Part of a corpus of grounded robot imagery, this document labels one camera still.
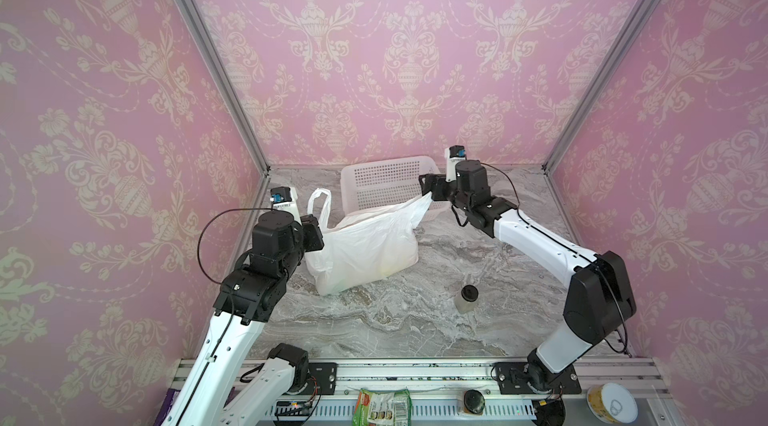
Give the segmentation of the white perforated plastic basket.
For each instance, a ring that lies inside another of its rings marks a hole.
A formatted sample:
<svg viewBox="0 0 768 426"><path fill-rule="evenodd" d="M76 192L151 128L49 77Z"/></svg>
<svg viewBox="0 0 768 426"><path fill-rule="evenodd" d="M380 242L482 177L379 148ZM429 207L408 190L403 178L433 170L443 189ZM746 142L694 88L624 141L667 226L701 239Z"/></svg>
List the white perforated plastic basket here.
<svg viewBox="0 0 768 426"><path fill-rule="evenodd" d="M380 160L349 165L341 171L344 221L360 211L397 205L421 197L419 177L440 172L428 156Z"/></svg>

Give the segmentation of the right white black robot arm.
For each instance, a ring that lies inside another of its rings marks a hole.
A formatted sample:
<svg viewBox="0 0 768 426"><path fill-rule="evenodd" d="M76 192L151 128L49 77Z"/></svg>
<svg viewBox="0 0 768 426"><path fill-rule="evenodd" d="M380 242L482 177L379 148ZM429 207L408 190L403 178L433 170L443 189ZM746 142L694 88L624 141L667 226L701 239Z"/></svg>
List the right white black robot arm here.
<svg viewBox="0 0 768 426"><path fill-rule="evenodd" d="M523 372L531 390L557 393L563 374L611 333L625 331L636 313L625 261L612 251L598 254L562 238L515 200L494 195L482 162L460 160L449 169L449 174L421 175L421 192L450 203L464 213L464 225L519 250L566 287L561 323L529 353Z"/></svg>

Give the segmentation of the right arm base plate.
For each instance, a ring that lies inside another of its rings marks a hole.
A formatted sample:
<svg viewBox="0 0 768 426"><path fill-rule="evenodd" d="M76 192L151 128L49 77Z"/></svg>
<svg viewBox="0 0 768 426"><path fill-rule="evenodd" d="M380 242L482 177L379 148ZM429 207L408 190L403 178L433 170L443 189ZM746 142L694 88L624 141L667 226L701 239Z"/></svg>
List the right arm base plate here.
<svg viewBox="0 0 768 426"><path fill-rule="evenodd" d="M574 365L559 373L522 361L497 362L491 368L502 395L578 395L582 393Z"/></svg>

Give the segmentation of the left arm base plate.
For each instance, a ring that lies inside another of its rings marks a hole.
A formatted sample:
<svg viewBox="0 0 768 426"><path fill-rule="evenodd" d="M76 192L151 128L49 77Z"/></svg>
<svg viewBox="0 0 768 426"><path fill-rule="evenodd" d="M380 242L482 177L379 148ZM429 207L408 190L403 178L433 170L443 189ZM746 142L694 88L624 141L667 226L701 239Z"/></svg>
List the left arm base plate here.
<svg viewBox="0 0 768 426"><path fill-rule="evenodd" d="M287 395L313 396L334 395L338 376L335 362L310 362L305 372L299 375L304 382L292 387Z"/></svg>

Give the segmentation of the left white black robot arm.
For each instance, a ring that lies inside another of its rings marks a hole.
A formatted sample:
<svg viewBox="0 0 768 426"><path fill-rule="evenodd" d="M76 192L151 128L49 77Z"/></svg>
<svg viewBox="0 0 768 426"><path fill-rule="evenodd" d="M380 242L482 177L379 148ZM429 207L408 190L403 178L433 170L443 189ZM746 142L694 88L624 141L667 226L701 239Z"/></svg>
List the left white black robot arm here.
<svg viewBox="0 0 768 426"><path fill-rule="evenodd" d="M313 215L263 209L252 246L219 283L208 331L166 425L255 425L284 394L302 391L305 350L281 343L237 395L231 393L251 347L264 330L289 279L308 252L324 247Z"/></svg>

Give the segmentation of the white plastic bag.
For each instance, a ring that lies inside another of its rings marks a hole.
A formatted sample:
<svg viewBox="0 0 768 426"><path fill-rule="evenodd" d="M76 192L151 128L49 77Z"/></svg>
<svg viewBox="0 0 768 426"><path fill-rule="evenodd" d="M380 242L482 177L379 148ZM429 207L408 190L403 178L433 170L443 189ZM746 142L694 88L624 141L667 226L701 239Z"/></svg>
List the white plastic bag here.
<svg viewBox="0 0 768 426"><path fill-rule="evenodd" d="M351 213L333 228L328 225L331 192L316 189L308 199L309 213L317 201L323 202L319 225L324 247L308 252L305 261L319 295L383 280L418 262L415 229L432 204L429 194Z"/></svg>

